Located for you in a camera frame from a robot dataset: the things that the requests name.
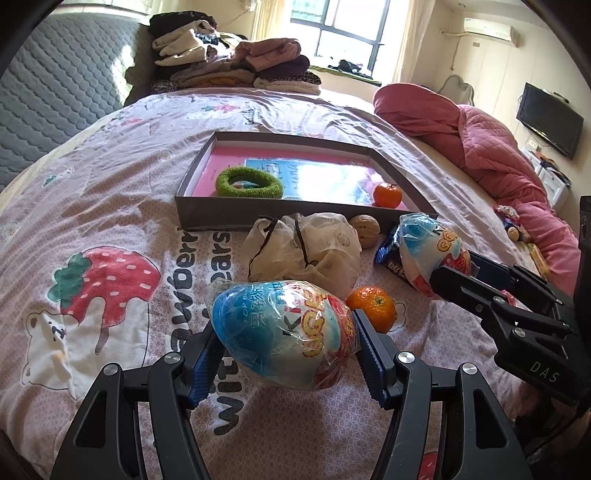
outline pink comforter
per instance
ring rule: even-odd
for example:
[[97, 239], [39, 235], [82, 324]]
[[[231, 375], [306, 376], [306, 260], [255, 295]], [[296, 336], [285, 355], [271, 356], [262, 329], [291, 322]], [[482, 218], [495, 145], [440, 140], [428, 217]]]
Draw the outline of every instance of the pink comforter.
[[500, 205], [511, 205], [544, 255], [552, 282], [572, 295], [579, 269], [576, 235], [548, 205], [540, 179], [508, 128], [469, 105], [409, 83], [376, 92], [376, 115], [417, 137], [470, 175]]

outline curtain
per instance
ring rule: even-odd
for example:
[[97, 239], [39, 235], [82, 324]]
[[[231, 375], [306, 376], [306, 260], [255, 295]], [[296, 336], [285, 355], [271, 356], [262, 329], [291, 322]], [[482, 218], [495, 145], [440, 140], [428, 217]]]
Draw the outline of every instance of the curtain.
[[398, 63], [392, 79], [393, 83], [408, 83], [411, 81], [423, 38], [431, 20], [435, 1], [410, 0], [408, 3], [407, 21], [404, 27]]
[[291, 17], [292, 0], [258, 0], [252, 40], [282, 37]]

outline white plastic bag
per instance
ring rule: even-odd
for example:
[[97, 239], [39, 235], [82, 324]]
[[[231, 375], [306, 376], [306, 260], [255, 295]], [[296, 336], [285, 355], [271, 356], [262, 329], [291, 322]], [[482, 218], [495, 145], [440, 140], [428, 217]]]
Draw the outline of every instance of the white plastic bag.
[[355, 229], [338, 213], [259, 218], [242, 245], [248, 281], [305, 280], [344, 300], [361, 270]]

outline strawberry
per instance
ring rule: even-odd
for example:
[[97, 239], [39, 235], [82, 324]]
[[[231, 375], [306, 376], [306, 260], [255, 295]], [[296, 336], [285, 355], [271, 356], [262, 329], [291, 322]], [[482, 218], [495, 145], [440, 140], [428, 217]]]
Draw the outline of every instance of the strawberry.
[[125, 320], [130, 299], [150, 300], [160, 283], [160, 272], [137, 252], [97, 247], [72, 256], [54, 278], [56, 284], [47, 296], [60, 304], [62, 315], [71, 315], [81, 323], [90, 301], [102, 297], [102, 328], [108, 329]]

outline clear plastic bag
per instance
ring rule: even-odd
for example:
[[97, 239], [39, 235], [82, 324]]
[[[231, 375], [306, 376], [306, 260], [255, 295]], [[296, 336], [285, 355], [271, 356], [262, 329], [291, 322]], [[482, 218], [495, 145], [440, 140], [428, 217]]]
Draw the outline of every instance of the clear plastic bag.
[[402, 215], [393, 240], [407, 280], [429, 298], [435, 296], [429, 280], [437, 267], [447, 265], [466, 275], [472, 272], [470, 253], [462, 240], [424, 213]]
[[305, 280], [346, 299], [361, 271], [361, 244], [338, 213], [259, 218], [242, 245], [249, 281]]
[[340, 378], [359, 350], [351, 311], [336, 296], [305, 281], [207, 287], [213, 328], [247, 371], [297, 390], [320, 390]]

